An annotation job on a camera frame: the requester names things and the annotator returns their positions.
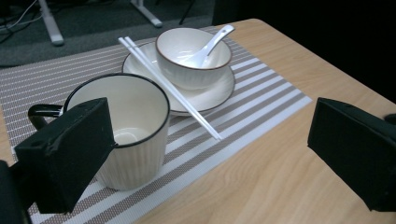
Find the saucer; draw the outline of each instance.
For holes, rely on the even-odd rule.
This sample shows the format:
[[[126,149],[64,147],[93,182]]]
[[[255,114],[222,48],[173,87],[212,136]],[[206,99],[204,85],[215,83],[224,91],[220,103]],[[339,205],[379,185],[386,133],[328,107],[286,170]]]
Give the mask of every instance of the saucer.
[[[154,42],[144,44],[139,48],[146,54],[148,59],[155,66],[158,66]],[[222,105],[230,98],[231,94],[233,94],[235,77],[230,66],[228,66],[228,68],[229,69],[224,72],[224,75],[221,77],[221,79],[208,88],[196,91],[186,91],[176,85],[175,87],[198,112],[201,114],[208,113],[217,106]],[[124,60],[122,72],[140,75],[155,81],[155,77],[148,71],[148,69],[140,64],[140,62],[131,54],[129,54]],[[166,92],[166,95],[169,98],[172,115],[190,116],[190,113],[181,103],[178,102],[178,100],[175,99],[171,93],[169,93],[164,87],[163,90]]]

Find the spoon handle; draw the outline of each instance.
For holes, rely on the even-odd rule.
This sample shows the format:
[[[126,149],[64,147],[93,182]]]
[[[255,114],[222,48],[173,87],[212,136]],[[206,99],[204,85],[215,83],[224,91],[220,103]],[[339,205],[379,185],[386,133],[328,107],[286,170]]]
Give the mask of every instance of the spoon handle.
[[[232,32],[235,28],[231,25],[223,26],[213,37],[210,41],[204,46],[204,49],[210,49],[210,51],[206,54],[209,55],[212,52],[213,48],[220,42],[224,36]]]

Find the white metal leg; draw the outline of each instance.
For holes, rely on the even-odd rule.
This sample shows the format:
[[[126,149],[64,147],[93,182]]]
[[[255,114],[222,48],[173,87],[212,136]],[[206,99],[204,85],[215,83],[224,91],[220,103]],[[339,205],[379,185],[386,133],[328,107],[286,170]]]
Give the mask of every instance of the white metal leg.
[[[50,13],[46,0],[38,0],[38,3],[40,4],[41,7],[41,13],[43,14],[43,20],[44,23],[46,24],[47,31],[49,32],[50,41],[55,46],[63,45],[64,38],[62,37],[61,32],[59,31],[55,19],[53,19],[52,14]]]
[[[163,26],[163,23],[145,8],[144,0],[131,0],[131,4],[134,5],[149,21],[151,21],[155,27]]]

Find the spoon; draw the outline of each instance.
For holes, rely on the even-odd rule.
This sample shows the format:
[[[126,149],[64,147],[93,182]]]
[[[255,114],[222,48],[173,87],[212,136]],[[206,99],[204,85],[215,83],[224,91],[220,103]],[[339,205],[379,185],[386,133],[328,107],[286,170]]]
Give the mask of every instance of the spoon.
[[[232,32],[235,28],[231,25],[223,26],[207,44],[195,52],[191,57],[184,60],[182,63],[191,67],[202,67],[204,65],[206,57],[212,52],[213,48],[224,38],[227,34]]]

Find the gray carpet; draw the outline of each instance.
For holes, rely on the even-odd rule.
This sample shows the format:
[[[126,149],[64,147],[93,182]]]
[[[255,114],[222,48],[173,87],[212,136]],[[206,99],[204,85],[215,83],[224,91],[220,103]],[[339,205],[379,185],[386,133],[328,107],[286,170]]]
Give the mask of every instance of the gray carpet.
[[[178,23],[189,0],[162,0],[158,5],[155,5],[155,0],[144,2],[145,7],[163,22],[163,27],[154,27],[129,0],[90,0],[72,7],[49,2],[64,37],[64,45],[55,47],[51,44],[44,22],[40,19],[0,44],[0,66],[6,68],[36,63],[113,46],[119,44],[117,39],[120,36],[128,35],[133,40],[139,40],[155,37],[175,27],[201,28],[212,24],[214,0],[196,1],[182,25]],[[30,14],[25,16],[26,20],[30,20]],[[1,32],[0,39],[7,33],[4,30]]]

